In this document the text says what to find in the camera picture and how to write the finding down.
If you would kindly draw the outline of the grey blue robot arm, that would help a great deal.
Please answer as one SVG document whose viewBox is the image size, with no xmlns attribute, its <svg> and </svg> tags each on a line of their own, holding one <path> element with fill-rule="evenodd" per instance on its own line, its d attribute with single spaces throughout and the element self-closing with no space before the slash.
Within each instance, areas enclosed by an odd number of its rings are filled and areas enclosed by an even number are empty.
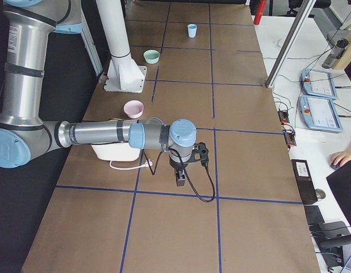
<svg viewBox="0 0 351 273">
<path fill-rule="evenodd" d="M 80 1 L 4 1 L 9 19 L 3 108 L 0 113 L 0 167 L 15 168 L 58 148 L 83 144 L 128 143 L 133 148 L 169 153 L 177 185 L 188 179 L 186 166 L 200 153 L 195 125 L 158 118 L 105 122 L 47 122 L 39 118 L 48 36 L 82 30 Z"/>
</svg>

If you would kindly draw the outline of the person's hand on mouse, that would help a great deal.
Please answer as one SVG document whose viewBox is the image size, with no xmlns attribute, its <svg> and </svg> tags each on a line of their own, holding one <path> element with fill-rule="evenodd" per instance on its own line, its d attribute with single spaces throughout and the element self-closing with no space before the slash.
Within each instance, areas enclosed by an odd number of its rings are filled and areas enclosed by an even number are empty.
<svg viewBox="0 0 351 273">
<path fill-rule="evenodd" d="M 336 166 L 342 167 L 344 164 L 351 160 L 351 147 L 345 151 L 339 151 L 331 155 L 331 163 Z"/>
</svg>

